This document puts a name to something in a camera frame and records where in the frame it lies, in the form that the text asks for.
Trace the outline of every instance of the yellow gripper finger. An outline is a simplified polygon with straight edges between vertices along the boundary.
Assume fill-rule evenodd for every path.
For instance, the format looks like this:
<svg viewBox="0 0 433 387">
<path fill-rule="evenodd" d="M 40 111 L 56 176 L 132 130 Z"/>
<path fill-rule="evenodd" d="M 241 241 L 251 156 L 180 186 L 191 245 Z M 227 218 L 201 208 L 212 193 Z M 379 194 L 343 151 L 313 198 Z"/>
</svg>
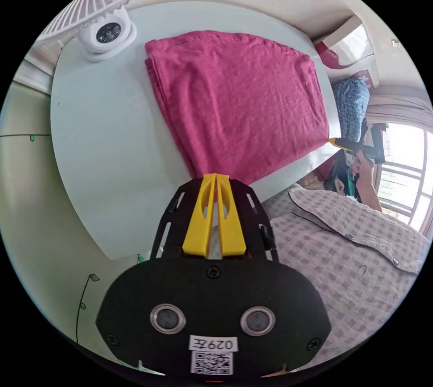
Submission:
<svg viewBox="0 0 433 387">
<path fill-rule="evenodd" d="M 228 175 L 216 176 L 221 256 L 240 256 L 247 249 Z"/>
<path fill-rule="evenodd" d="M 182 250 L 187 255 L 207 258 L 209 254 L 216 177 L 216 174 L 203 175 L 202 185 L 182 245 Z"/>
</svg>

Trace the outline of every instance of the folded cloth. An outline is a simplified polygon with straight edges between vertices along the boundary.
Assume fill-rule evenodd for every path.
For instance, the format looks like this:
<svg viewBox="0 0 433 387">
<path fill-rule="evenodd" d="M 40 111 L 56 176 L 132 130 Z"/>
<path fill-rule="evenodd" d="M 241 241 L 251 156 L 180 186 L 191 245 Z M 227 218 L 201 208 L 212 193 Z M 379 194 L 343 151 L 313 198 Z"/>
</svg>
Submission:
<svg viewBox="0 0 433 387">
<path fill-rule="evenodd" d="M 189 32 L 146 44 L 162 115 L 193 178 L 250 184 L 324 145 L 312 59 L 248 34 Z"/>
</svg>

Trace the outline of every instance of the checkered shirt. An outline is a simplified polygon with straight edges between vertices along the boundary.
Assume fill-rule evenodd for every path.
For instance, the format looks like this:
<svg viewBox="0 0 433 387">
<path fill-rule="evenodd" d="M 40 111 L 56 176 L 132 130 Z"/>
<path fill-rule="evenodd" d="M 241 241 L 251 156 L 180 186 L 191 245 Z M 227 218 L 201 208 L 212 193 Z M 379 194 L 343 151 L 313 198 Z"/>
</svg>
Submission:
<svg viewBox="0 0 433 387">
<path fill-rule="evenodd" d="M 295 184 L 263 203 L 280 262 L 318 290 L 332 330 L 306 369 L 374 334 L 413 285 L 430 242 L 410 226 L 325 190 Z"/>
</svg>

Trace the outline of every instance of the qr code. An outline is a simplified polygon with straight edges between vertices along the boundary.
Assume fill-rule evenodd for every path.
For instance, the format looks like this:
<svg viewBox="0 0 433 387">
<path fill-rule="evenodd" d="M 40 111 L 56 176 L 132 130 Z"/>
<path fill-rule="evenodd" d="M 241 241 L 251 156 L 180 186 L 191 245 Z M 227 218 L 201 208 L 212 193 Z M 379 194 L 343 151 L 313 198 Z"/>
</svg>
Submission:
<svg viewBox="0 0 433 387">
<path fill-rule="evenodd" d="M 193 351 L 191 372 L 202 375 L 233 375 L 233 353 Z"/>
</svg>

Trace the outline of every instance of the label sticker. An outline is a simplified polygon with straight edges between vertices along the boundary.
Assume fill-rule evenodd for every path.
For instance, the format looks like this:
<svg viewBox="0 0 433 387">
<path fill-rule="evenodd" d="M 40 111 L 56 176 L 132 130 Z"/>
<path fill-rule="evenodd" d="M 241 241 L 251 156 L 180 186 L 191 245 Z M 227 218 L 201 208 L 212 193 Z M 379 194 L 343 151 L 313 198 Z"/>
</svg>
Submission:
<svg viewBox="0 0 433 387">
<path fill-rule="evenodd" d="M 236 352 L 238 350 L 238 338 L 190 335 L 188 349 L 201 352 Z"/>
<path fill-rule="evenodd" d="M 191 356 L 191 373 L 201 375 L 233 375 L 233 353 L 193 351 Z"/>
</svg>

